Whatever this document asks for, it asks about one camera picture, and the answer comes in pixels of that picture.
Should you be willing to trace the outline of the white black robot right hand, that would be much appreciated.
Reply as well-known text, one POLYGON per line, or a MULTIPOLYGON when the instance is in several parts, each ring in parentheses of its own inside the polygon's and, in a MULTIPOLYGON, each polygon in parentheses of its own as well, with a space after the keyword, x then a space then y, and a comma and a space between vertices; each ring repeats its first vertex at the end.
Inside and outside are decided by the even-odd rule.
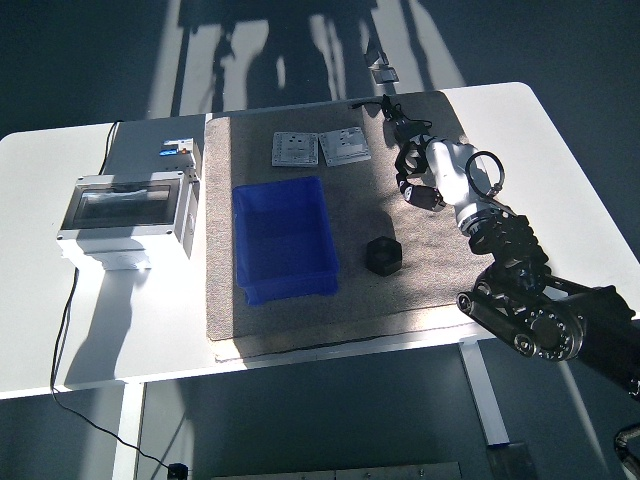
POLYGON ((480 212, 490 209, 470 186, 463 163, 478 150, 469 144, 448 139, 418 135, 401 146, 396 157, 396 182, 404 200, 415 207, 440 211, 446 205, 454 208, 458 228, 465 231, 477 220, 480 212), (418 153, 418 164, 427 166, 435 186, 413 184, 413 175, 406 157, 411 150, 418 153))

